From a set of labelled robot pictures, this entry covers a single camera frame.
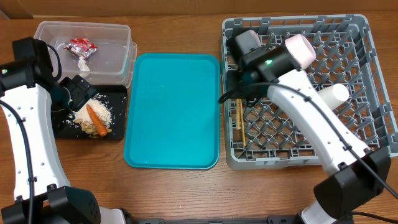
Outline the wooden chopstick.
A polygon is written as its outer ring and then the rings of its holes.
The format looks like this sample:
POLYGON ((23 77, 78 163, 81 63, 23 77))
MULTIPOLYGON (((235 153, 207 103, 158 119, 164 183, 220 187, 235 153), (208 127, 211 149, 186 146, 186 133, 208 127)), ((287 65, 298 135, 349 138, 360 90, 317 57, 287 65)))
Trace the wooden chopstick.
POLYGON ((246 134, 245 134, 245 127, 244 127, 244 113, 243 113, 243 101, 242 99, 239 100, 239 108, 240 108, 240 122, 241 122, 241 132, 242 132, 242 140, 243 140, 243 148, 246 148, 246 134))
POLYGON ((241 99, 236 100, 236 129, 240 130, 242 128, 241 121, 241 99))

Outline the white tissue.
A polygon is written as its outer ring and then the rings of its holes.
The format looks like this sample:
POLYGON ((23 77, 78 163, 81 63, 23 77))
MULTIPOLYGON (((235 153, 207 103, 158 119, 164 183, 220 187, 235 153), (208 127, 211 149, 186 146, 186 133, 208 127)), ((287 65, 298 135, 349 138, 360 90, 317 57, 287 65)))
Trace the white tissue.
POLYGON ((79 76, 81 76, 82 78, 86 78, 91 72, 91 70, 90 70, 89 66, 87 66, 86 60, 83 56, 81 56, 78 60, 78 68, 80 69, 79 76))

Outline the orange carrot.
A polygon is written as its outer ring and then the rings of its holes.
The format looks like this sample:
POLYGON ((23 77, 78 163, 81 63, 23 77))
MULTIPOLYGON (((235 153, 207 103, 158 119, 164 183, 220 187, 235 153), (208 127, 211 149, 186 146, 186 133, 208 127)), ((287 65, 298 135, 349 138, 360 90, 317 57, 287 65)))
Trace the orange carrot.
POLYGON ((86 105, 86 109, 98 134, 101 137, 105 137, 108 133, 108 130, 102 120, 100 120, 100 118, 96 115, 96 113, 89 104, 86 105))

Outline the red foil wrapper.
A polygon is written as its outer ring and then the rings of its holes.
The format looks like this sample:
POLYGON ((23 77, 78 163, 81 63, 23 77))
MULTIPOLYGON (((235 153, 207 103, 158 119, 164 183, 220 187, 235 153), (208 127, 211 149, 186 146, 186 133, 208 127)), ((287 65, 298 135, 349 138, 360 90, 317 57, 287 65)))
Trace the red foil wrapper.
POLYGON ((95 53, 98 47, 86 38, 70 39, 65 42, 63 48, 77 57, 87 59, 91 54, 95 53))

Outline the pink bowl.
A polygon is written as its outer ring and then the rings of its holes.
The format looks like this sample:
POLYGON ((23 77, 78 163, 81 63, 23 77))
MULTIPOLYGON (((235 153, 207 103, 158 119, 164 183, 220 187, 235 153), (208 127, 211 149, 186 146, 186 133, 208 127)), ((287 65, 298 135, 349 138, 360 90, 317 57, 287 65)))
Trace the pink bowl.
POLYGON ((307 38, 301 34, 286 39, 285 46, 302 69, 308 68, 316 59, 314 48, 307 38))

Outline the white cup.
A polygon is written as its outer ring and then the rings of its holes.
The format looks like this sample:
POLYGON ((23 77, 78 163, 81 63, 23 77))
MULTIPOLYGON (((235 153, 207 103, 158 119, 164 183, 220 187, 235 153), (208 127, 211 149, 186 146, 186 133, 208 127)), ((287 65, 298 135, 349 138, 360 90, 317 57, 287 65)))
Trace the white cup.
POLYGON ((340 83, 326 87, 317 93, 331 110, 337 109, 349 98, 348 89, 340 83))

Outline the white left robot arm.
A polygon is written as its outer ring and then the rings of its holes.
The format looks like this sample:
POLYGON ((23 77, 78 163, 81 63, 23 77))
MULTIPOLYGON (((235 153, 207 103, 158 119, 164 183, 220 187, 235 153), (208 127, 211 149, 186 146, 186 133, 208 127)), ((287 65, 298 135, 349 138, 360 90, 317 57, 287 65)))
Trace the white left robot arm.
POLYGON ((134 223, 125 209, 98 205, 89 190, 71 187, 55 143, 52 112, 79 110, 96 89, 81 76, 53 74, 44 41, 12 43, 14 61, 1 65, 1 107, 9 127, 16 185, 4 223, 134 223))

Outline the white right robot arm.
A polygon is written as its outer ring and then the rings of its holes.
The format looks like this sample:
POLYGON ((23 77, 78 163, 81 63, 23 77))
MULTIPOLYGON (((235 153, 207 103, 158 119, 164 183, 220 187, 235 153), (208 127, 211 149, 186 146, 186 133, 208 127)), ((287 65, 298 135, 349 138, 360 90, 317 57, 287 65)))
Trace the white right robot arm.
POLYGON ((267 50, 259 36, 247 30, 229 38, 226 45, 238 71, 220 103, 270 99, 293 120, 327 174, 314 187, 315 201, 295 217, 295 223, 341 222, 388 189, 389 153, 372 150, 338 119, 334 109, 342 100, 333 96, 332 89, 316 91, 310 83, 306 69, 316 53, 306 37, 293 35, 267 50))

